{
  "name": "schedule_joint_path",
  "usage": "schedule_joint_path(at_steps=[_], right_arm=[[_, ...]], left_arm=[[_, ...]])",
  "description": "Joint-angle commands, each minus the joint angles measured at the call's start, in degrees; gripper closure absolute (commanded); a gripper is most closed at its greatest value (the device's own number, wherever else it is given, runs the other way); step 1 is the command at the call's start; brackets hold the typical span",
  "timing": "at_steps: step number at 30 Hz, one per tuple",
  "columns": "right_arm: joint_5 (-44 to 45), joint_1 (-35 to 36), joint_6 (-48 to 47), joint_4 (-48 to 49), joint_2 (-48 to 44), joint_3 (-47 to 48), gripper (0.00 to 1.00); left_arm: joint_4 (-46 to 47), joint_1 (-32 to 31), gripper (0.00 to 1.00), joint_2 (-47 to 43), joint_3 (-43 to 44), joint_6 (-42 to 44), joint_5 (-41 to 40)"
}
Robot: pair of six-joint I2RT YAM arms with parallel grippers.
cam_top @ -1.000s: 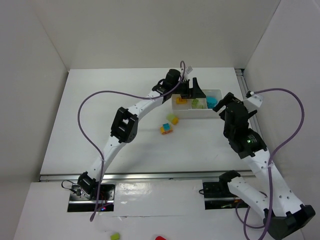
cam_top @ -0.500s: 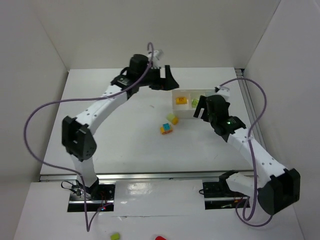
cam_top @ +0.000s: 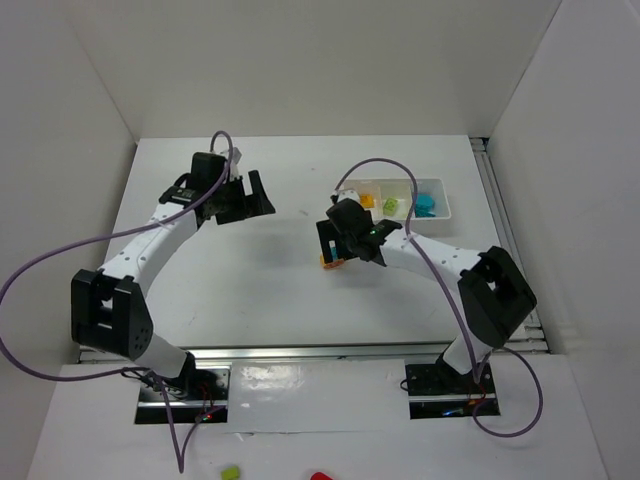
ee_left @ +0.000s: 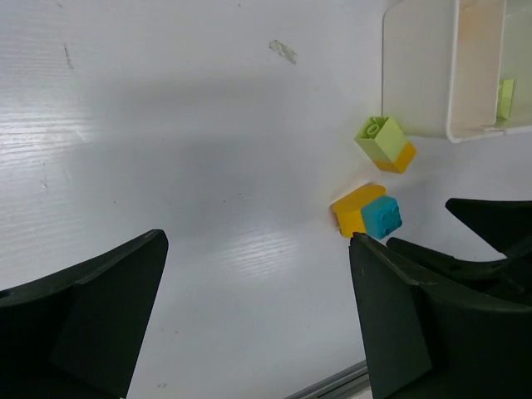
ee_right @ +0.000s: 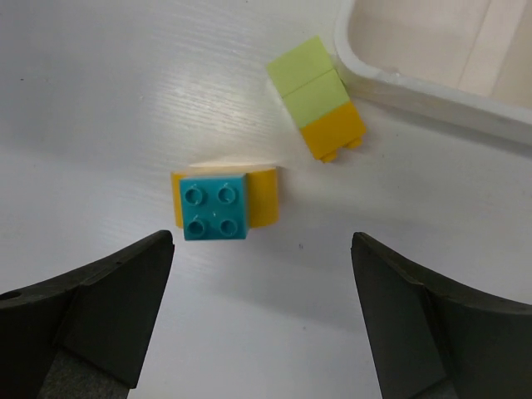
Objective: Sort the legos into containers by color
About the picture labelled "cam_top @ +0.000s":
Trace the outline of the orange green lego stack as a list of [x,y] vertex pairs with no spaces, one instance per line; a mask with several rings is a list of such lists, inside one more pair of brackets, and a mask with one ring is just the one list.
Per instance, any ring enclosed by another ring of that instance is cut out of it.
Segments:
[[336,247],[336,243],[334,240],[330,240],[328,243],[329,246],[329,250],[330,250],[330,255],[331,255],[331,261],[328,262],[325,259],[325,256],[323,254],[320,255],[320,264],[322,266],[322,268],[324,270],[332,270],[332,269],[336,269],[340,266],[342,266],[346,260],[344,258],[340,258],[338,256],[338,251],[337,251],[337,247]]

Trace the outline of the orange lego brick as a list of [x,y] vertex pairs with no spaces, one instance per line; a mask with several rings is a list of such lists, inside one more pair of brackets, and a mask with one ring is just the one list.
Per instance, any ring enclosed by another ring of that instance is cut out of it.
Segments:
[[370,194],[363,194],[359,196],[359,202],[365,209],[373,209],[375,207],[375,198]]

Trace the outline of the teal rounded lego piece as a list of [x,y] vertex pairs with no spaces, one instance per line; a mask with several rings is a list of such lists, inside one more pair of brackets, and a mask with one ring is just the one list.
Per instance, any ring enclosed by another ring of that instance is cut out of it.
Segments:
[[416,218],[435,218],[435,200],[429,194],[418,193],[416,196],[414,216]]

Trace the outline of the green lego brick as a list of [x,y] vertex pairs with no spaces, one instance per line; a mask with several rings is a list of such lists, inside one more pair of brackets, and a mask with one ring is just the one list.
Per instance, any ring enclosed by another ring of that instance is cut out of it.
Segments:
[[388,197],[383,204],[383,214],[387,216],[393,216],[399,206],[399,202],[394,197]]

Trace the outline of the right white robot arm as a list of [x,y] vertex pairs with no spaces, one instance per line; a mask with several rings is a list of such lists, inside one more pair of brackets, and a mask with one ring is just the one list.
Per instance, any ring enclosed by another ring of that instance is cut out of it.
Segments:
[[537,298],[511,255],[454,247],[410,230],[407,224],[374,222],[369,211],[342,199],[316,223],[323,261],[359,259],[435,281],[443,289],[460,334],[439,361],[478,380],[490,354],[505,346],[537,306]]

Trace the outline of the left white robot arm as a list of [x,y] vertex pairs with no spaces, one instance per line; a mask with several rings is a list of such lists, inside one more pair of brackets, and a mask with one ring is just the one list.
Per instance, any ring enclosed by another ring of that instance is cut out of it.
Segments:
[[178,249],[209,221],[218,225],[270,215],[258,171],[238,171],[241,152],[197,152],[191,169],[160,197],[142,231],[95,271],[80,270],[71,281],[74,342],[132,361],[158,375],[181,394],[215,386],[192,353],[172,345],[154,329],[146,297],[153,281]]

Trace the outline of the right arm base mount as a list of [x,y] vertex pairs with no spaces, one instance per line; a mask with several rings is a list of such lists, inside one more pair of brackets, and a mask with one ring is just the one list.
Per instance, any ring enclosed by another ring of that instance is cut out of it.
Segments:
[[500,415],[489,364],[483,368],[479,384],[471,373],[459,376],[445,365],[406,364],[399,387],[408,396],[411,420],[471,417],[476,406],[480,406],[479,416]]

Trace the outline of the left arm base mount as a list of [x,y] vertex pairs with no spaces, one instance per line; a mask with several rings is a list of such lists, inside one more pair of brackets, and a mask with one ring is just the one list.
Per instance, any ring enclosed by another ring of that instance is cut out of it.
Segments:
[[[223,424],[228,421],[228,395],[231,379],[230,366],[214,366],[208,371],[216,377],[216,387],[200,383],[190,393],[166,387],[175,424],[193,424],[203,415],[205,424]],[[164,397],[150,378],[141,381],[136,413],[136,425],[166,425],[168,416]]]

